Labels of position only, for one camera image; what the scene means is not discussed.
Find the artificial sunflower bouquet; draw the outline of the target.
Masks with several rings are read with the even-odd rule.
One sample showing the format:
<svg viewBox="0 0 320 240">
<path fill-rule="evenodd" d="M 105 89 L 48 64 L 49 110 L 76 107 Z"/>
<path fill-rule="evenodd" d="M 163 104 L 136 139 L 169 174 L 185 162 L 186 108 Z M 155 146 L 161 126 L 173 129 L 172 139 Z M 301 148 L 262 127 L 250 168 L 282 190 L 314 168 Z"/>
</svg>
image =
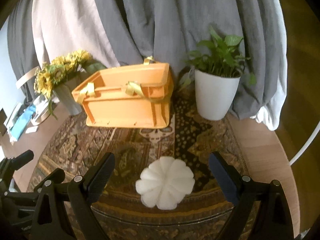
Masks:
<svg viewBox="0 0 320 240">
<path fill-rule="evenodd" d="M 82 49 L 54 58 L 50 63 L 44 62 L 35 72 L 34 90 L 49 101 L 49 112 L 53 114 L 54 88 L 66 81 L 79 77 L 81 82 L 90 75 L 106 67 Z"/>
</svg>

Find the blue cloth bundle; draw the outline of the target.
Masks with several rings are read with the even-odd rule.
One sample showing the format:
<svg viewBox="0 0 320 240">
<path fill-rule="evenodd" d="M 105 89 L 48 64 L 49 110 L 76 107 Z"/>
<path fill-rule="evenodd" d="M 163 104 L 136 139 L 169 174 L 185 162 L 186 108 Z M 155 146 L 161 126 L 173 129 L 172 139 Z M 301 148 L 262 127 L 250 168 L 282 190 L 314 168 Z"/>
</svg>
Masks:
<svg viewBox="0 0 320 240">
<path fill-rule="evenodd" d="M 21 116 L 17 119 L 13 128 L 10 131 L 10 142 L 17 142 L 23 131 L 25 130 L 27 124 L 31 121 L 33 114 L 36 112 L 36 107 L 34 105 L 28 106 Z"/>
</svg>

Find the left grey curtain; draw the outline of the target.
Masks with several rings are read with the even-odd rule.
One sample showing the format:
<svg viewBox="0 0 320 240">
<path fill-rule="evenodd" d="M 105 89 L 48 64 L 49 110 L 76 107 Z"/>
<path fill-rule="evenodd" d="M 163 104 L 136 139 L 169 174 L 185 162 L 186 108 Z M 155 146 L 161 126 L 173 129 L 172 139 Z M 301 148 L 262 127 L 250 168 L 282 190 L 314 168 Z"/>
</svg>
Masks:
<svg viewBox="0 0 320 240">
<path fill-rule="evenodd" d="M 8 19 L 8 51 L 17 79 L 39 65 L 32 30 L 33 0 L 20 0 Z"/>
</svg>

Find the white sheer curtain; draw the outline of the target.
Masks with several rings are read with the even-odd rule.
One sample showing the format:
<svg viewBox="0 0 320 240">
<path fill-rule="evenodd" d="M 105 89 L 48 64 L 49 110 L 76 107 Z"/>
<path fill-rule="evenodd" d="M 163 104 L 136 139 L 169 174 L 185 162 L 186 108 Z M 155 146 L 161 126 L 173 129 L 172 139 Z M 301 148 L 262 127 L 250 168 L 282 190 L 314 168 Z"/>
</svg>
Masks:
<svg viewBox="0 0 320 240">
<path fill-rule="evenodd" d="M 263 105 L 252 116 L 274 131 L 287 96 L 287 33 L 280 0 L 258 0 L 265 41 Z"/>
</svg>

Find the white remote control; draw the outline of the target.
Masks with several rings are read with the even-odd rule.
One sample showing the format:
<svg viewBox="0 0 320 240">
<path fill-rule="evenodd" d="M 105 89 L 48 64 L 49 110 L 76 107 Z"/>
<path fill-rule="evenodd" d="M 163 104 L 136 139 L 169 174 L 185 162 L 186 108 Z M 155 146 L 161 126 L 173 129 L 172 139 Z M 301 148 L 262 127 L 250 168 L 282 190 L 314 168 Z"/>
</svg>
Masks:
<svg viewBox="0 0 320 240">
<path fill-rule="evenodd" d="M 37 132 L 37 130 L 38 130 L 38 126 L 32 126 L 32 127 L 28 127 L 25 130 L 25 133 L 26 134 L 35 133 L 35 132 Z"/>
</svg>

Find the grey ribbed vase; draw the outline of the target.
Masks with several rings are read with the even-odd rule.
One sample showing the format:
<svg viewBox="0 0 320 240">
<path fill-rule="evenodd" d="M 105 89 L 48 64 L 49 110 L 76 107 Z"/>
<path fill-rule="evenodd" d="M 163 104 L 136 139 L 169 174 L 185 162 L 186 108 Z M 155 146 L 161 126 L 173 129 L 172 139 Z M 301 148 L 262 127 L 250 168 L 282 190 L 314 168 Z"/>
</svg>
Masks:
<svg viewBox="0 0 320 240">
<path fill-rule="evenodd" d="M 81 83 L 79 77 L 74 77 L 65 83 L 62 83 L 54 88 L 54 94 L 67 108 L 70 115 L 78 115 L 82 112 L 82 107 L 76 103 L 72 96 L 72 91 Z"/>
</svg>

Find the orange plastic storage crate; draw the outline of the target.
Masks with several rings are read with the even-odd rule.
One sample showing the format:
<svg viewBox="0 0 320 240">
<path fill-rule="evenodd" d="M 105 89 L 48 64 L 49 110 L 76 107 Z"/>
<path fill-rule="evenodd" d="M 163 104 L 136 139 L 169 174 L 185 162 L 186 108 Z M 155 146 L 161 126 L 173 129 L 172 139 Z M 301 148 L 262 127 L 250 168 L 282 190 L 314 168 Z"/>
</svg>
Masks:
<svg viewBox="0 0 320 240">
<path fill-rule="evenodd" d="M 147 57 L 142 64 L 99 70 L 73 91 L 87 126 L 166 128 L 174 90 L 170 65 Z"/>
</svg>

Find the beige curtain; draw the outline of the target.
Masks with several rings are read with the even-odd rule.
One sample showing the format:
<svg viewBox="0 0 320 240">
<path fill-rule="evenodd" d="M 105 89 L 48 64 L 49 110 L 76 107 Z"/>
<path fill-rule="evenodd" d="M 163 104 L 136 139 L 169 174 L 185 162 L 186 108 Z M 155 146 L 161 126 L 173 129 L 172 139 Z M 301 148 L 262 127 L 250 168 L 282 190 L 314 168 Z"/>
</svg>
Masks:
<svg viewBox="0 0 320 240">
<path fill-rule="evenodd" d="M 39 64 L 76 50 L 118 67 L 95 0 L 33 0 L 32 30 Z"/>
</svg>

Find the white curved floor-lamp pole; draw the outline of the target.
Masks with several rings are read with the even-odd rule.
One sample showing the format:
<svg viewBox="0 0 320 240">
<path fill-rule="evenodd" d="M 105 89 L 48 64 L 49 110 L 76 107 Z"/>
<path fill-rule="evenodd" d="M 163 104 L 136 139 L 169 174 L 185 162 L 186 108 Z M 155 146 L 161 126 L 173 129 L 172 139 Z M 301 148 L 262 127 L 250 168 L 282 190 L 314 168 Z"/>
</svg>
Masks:
<svg viewBox="0 0 320 240">
<path fill-rule="evenodd" d="M 302 155 L 303 153 L 308 149 L 308 147 L 311 145 L 315 137 L 320 131 L 320 121 L 318 122 L 317 126 L 311 133 L 308 140 L 305 142 L 305 144 L 301 147 L 301 149 L 295 154 L 295 156 L 289 161 L 290 166 L 292 166 Z"/>
</svg>

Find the white pumpkin plush cushion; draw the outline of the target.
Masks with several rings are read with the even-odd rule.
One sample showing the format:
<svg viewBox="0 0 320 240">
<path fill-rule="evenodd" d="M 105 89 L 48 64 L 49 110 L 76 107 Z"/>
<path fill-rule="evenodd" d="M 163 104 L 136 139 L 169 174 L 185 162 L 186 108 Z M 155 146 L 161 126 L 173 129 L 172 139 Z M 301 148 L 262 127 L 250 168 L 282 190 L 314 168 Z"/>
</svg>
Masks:
<svg viewBox="0 0 320 240">
<path fill-rule="evenodd" d="M 174 210 L 192 193 L 194 184 L 194 174 L 184 161 L 163 156 L 144 168 L 136 191 L 146 207 Z"/>
</svg>

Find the patterned oriental rug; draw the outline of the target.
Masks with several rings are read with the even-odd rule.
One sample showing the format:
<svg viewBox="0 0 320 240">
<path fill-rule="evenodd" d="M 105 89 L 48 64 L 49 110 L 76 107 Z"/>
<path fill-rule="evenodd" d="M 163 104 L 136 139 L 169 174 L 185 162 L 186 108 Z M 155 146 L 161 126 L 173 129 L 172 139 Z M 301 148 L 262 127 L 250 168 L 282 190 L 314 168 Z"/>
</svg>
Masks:
<svg viewBox="0 0 320 240">
<path fill-rule="evenodd" d="M 56 168 L 65 180 L 85 174 L 106 152 L 116 166 L 92 209 L 111 239 L 215 239 L 231 214 L 208 167 L 219 152 L 240 174 L 248 172 L 228 118 L 208 121 L 196 111 L 191 95 L 178 95 L 164 129 L 103 128 L 86 125 L 85 113 L 68 117 L 48 142 L 33 171 L 28 191 Z M 191 194 L 171 211 L 148 208 L 136 192 L 144 168 L 163 156 L 180 159 L 192 170 Z"/>
</svg>

